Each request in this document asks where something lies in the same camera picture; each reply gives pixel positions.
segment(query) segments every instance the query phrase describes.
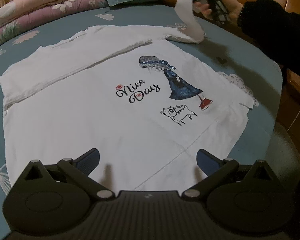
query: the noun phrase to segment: heart pattern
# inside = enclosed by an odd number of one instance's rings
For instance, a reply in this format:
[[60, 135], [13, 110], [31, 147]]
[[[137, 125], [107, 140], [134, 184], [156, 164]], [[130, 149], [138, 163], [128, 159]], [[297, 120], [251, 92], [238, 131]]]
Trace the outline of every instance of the heart pattern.
[[224, 63], [226, 63], [227, 62], [227, 60], [226, 59], [222, 59], [221, 57], [217, 57], [217, 60], [219, 61], [219, 63], [221, 63], [222, 65], [224, 64]]
[[112, 21], [114, 18], [112, 14], [96, 14], [96, 16], [107, 21]]

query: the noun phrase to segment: black fuzzy sleeve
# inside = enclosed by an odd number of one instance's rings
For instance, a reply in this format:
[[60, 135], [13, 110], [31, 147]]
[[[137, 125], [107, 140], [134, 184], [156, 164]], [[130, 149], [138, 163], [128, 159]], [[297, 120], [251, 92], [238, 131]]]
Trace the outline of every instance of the black fuzzy sleeve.
[[244, 4], [237, 24], [269, 58], [300, 75], [300, 14], [257, 0]]

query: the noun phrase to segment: human hand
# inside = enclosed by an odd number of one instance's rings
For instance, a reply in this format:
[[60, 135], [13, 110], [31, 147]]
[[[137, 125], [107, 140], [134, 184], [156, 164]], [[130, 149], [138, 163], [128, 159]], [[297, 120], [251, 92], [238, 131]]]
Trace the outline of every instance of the human hand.
[[[237, 19], [241, 12], [243, 5], [239, 3], [237, 0], [221, 0], [223, 4], [229, 11], [229, 18], [233, 24], [237, 24]], [[212, 10], [209, 8], [209, 4], [202, 4], [200, 2], [195, 2], [194, 5], [202, 12], [203, 16], [212, 20], [211, 13]]]

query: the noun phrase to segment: cartoon girl illustration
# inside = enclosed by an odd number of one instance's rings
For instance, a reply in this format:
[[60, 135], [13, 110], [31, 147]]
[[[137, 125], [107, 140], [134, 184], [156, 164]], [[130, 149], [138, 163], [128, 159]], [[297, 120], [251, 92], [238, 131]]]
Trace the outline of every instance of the cartoon girl illustration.
[[205, 110], [212, 103], [212, 100], [205, 98], [201, 93], [201, 89], [195, 88], [182, 78], [180, 78], [173, 70], [176, 68], [170, 66], [165, 60], [160, 60], [155, 56], [142, 56], [139, 59], [139, 66], [148, 69], [155, 69], [156, 71], [163, 72], [168, 79], [171, 95], [170, 98], [174, 100], [183, 100], [198, 96], [201, 100], [199, 108]]

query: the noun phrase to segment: wooden furniture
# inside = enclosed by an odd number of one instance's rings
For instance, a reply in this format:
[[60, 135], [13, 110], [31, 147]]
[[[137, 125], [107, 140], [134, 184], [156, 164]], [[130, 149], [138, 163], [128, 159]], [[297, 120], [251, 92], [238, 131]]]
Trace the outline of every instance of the wooden furniture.
[[[300, 77], [287, 71], [287, 85], [282, 89], [277, 122], [288, 129], [300, 110]], [[300, 154], [300, 114], [288, 134]]]

